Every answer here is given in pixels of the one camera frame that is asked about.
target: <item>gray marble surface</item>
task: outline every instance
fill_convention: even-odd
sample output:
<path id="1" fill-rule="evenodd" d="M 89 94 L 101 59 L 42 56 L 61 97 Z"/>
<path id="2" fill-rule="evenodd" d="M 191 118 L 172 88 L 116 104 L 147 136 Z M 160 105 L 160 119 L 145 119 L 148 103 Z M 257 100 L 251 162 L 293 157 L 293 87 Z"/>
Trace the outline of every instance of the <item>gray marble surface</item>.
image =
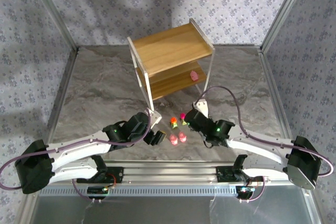
<path id="1" fill-rule="evenodd" d="M 201 62 L 207 70 L 209 59 Z M 254 48 L 216 47 L 216 55 L 209 87 L 223 85 L 230 88 L 242 110 L 245 127 L 249 130 L 280 136 L 257 50 Z M 154 101 L 163 119 L 156 126 L 169 136 L 170 117 L 191 109 L 199 93 L 189 87 Z M 225 119 L 237 123 L 237 110 L 228 92 L 216 89 L 206 96 L 209 113 L 214 120 Z M 120 120 L 128 120 L 147 107 L 136 80 L 128 47 L 80 48 L 61 109 L 54 142 L 84 137 Z M 198 133 L 187 126 L 179 129 L 187 135 L 186 143 L 173 146 L 165 139 L 159 146 L 144 142 L 105 154 L 106 159 L 135 160 L 193 160 L 234 161 L 237 153 L 224 147 L 207 149 Z"/>

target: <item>wooden shelf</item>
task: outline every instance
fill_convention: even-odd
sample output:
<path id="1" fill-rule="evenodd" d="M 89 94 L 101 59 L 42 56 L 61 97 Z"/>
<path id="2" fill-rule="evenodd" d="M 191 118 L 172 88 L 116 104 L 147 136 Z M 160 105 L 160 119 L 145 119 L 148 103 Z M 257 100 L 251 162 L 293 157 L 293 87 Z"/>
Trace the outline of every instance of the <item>wooden shelf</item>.
<path id="1" fill-rule="evenodd" d="M 212 48 L 191 23 L 134 40 L 133 44 L 149 77 L 212 54 Z"/>
<path id="2" fill-rule="evenodd" d="M 198 80 L 193 81 L 190 72 L 194 70 L 198 74 Z M 141 83 L 146 89 L 146 82 L 140 68 L 136 68 Z M 197 61 L 188 62 L 175 68 L 165 70 L 149 77 L 152 99 L 156 100 L 178 90 L 198 84 L 206 80 L 206 75 Z"/>

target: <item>small red object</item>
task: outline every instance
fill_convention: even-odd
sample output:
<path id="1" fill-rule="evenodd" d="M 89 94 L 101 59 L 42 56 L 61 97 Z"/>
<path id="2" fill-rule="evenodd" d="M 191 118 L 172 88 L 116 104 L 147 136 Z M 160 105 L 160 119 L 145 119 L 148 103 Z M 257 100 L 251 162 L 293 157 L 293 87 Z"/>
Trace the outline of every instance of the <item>small red object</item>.
<path id="1" fill-rule="evenodd" d="M 198 74 L 194 70 L 190 72 L 190 77 L 193 81 L 198 80 Z"/>
<path id="2" fill-rule="evenodd" d="M 173 145 L 176 145 L 178 143 L 178 138 L 174 134 L 170 135 L 169 140 Z"/>
<path id="3" fill-rule="evenodd" d="M 185 143 L 187 141 L 187 136 L 182 131 L 179 132 L 178 137 L 182 143 Z"/>
<path id="4" fill-rule="evenodd" d="M 177 119 L 176 118 L 170 118 L 170 123 L 171 124 L 177 123 Z"/>

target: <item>patterned wallpaper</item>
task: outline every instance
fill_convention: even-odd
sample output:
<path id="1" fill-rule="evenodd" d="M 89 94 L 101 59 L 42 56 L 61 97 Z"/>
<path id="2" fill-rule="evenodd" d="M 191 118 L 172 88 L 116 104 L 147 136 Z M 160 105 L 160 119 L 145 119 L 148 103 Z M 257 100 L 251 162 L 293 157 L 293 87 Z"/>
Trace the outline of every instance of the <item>patterned wallpaper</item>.
<path id="1" fill-rule="evenodd" d="M 311 140 L 336 164 L 336 0 L 297 0 L 267 57 L 293 135 Z M 318 180 L 336 223 L 336 174 Z"/>
<path id="2" fill-rule="evenodd" d="M 193 17 L 215 44 L 263 41 L 284 0 L 53 0 L 79 45 L 126 44 Z"/>
<path id="3" fill-rule="evenodd" d="M 70 49 L 41 0 L 0 0 L 0 165 L 45 138 Z M 0 177 L 18 184 L 14 165 Z M 13 223 L 22 192 L 0 189 L 0 223 Z"/>

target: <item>pink object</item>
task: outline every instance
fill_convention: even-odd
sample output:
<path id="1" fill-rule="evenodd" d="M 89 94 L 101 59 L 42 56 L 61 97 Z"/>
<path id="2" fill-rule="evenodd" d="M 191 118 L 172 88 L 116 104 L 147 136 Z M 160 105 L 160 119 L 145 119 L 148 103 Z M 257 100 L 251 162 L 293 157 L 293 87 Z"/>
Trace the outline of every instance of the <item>pink object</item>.
<path id="1" fill-rule="evenodd" d="M 170 135 L 169 140 L 173 145 L 176 145 L 178 143 L 178 138 L 174 134 Z"/>
<path id="2" fill-rule="evenodd" d="M 190 72 L 190 77 L 193 81 L 198 80 L 198 74 L 194 70 Z"/>
<path id="3" fill-rule="evenodd" d="M 187 141 L 187 136 L 182 131 L 179 132 L 178 137 L 182 143 L 185 143 L 185 141 Z"/>

